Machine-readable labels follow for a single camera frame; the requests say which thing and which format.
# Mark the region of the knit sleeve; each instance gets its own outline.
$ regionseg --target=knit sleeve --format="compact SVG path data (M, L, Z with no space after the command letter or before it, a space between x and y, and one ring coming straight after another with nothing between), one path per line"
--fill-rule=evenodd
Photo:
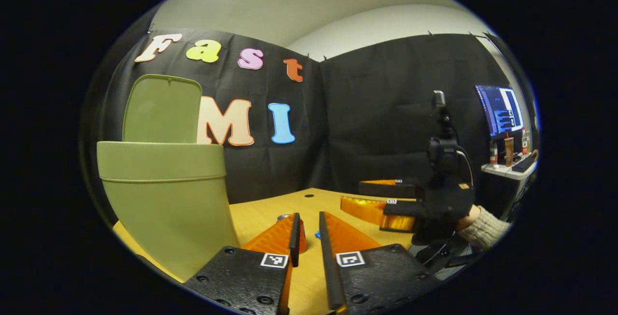
M508 230L508 227L510 227L510 224L498 220L481 206L479 206L479 209L481 209L481 213L474 223L458 231L457 234L472 245L486 250L492 247L502 237Z

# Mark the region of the monitor screen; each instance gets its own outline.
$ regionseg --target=monitor screen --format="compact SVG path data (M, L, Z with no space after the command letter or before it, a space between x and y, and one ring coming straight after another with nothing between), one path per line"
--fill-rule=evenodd
M490 126L490 137L523 127L521 110L514 90L500 86L476 86Z

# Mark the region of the wooden table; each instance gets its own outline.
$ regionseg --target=wooden table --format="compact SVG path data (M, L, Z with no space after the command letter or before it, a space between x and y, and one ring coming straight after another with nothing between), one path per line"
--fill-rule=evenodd
M294 212L300 214L305 227L307 250L300 254L298 267L292 271L288 302L290 315L325 315L331 312L328 309L326 297L322 246L315 236L320 230L320 211L327 211L337 216L382 245L401 244L405 249L411 247L411 234L380 231L377 225L364 222L343 212L339 208L341 196L376 199L376 197L311 188L284 196L230 205L240 245L249 242L256 235L274 225L278 216ZM155 266L168 273L150 256L145 255L121 223L114 226L114 231L134 253L145 256Z

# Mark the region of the green trash bin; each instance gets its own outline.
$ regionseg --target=green trash bin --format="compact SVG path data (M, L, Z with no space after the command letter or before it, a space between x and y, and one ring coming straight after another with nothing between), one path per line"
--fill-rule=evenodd
M223 146L97 143L99 175L122 225L154 260L188 280L223 246L238 246Z

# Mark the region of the green bin lid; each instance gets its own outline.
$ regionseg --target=green bin lid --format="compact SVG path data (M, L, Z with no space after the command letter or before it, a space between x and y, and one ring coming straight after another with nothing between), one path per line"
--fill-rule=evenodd
M126 102L122 141L195 143L201 86L168 75L144 75Z
M99 141L97 163L101 179L110 181L179 181L225 176L221 145Z

